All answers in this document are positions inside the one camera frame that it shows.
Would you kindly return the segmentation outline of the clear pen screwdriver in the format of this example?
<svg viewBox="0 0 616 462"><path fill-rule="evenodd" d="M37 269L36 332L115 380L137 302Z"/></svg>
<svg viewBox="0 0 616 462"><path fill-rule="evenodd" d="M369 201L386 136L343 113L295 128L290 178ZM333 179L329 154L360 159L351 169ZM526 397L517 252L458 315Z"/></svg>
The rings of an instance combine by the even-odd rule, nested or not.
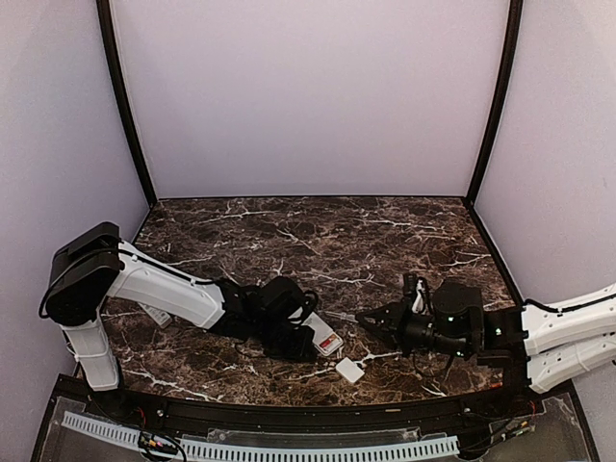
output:
<svg viewBox="0 0 616 462"><path fill-rule="evenodd" d="M340 321L348 321L348 322L354 322L357 323L358 320L356 319L356 317L354 315L351 314L347 314L347 313L337 313L337 312L330 312L330 311L325 311L324 312L328 317L336 319L336 320L340 320Z"/></svg>

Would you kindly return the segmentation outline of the white remote green buttons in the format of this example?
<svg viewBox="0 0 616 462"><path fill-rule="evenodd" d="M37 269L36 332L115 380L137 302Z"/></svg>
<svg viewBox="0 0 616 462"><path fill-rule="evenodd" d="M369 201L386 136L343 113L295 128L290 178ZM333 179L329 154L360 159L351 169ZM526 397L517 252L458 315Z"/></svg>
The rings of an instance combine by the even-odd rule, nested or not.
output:
<svg viewBox="0 0 616 462"><path fill-rule="evenodd" d="M344 341L342 337L339 336L334 331L334 329L316 313L311 313L308 316L308 318L302 323L302 326L307 326L314 331L314 337L312 341L313 346L315 347L317 352L324 357L331 356L333 353L335 353L337 350L339 350L344 345ZM332 334L337 335L342 340L341 345L335 351L330 351L330 352L323 351L319 347L319 344Z"/></svg>

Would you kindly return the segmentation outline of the white battery cover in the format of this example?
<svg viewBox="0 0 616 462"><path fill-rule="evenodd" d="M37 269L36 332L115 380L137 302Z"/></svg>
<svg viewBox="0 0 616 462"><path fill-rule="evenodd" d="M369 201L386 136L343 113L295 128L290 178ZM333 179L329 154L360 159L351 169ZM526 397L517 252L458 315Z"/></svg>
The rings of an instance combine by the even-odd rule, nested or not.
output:
<svg viewBox="0 0 616 462"><path fill-rule="evenodd" d="M335 370L350 384L355 384L365 375L364 370L348 357L337 363Z"/></svg>

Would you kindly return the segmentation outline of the red yellow battery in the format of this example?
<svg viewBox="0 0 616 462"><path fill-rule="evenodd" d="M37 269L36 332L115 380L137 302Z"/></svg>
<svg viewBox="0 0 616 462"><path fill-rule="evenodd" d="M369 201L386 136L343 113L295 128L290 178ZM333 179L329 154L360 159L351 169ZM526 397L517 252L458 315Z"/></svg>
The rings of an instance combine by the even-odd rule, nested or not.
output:
<svg viewBox="0 0 616 462"><path fill-rule="evenodd" d="M335 334L330 335L329 337L327 337L325 340L323 340L320 344L319 347L323 350L323 351L335 351L342 343L342 340Z"/></svg>

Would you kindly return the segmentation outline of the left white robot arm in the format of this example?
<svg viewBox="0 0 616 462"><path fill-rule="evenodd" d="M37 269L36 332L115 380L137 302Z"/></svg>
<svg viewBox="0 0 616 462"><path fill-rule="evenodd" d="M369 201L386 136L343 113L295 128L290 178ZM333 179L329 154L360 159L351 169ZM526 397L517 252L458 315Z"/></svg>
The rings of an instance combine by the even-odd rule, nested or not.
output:
<svg viewBox="0 0 616 462"><path fill-rule="evenodd" d="M129 419L136 400L120 386L101 320L108 298L153 307L222 337L255 339L269 358L307 363L318 356L315 331L306 325L319 302L315 292L284 276L247 286L197 278L138 251L104 221L54 254L38 314L64 332L99 405L116 420Z"/></svg>

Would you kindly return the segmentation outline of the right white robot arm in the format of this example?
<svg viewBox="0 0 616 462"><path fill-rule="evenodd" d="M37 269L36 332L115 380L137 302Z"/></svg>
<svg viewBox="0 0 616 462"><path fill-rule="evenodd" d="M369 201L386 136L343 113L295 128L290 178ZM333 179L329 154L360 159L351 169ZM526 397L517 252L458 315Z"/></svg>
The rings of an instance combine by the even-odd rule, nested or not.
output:
<svg viewBox="0 0 616 462"><path fill-rule="evenodd" d="M481 290L446 279L431 291L424 278L404 277L400 300L363 311L358 323L387 347L410 356L433 351L511 372L491 408L514 416L537 394L615 358L615 288L553 304L526 299L491 311Z"/></svg>

